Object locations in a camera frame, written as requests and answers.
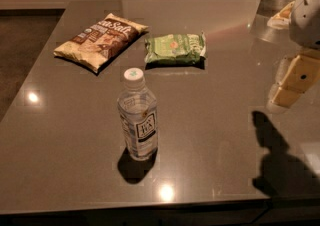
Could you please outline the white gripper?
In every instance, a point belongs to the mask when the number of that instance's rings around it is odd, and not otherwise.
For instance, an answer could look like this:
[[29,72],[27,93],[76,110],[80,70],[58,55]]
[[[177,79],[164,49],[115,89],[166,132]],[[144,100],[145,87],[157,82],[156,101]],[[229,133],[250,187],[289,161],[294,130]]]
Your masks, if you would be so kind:
[[[302,47],[320,49],[319,0],[296,1],[289,24],[290,39]],[[279,114],[288,110],[320,79],[320,60],[298,54],[283,58],[268,94],[267,109]]]

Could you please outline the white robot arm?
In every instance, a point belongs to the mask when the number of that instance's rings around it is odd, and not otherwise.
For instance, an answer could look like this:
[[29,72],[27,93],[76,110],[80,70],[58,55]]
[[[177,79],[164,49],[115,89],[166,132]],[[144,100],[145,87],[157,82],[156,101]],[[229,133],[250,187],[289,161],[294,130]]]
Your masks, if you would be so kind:
[[268,95],[269,111],[282,113],[320,79],[320,0],[294,0],[267,25],[287,29],[290,40],[300,46],[294,57],[285,56],[280,61]]

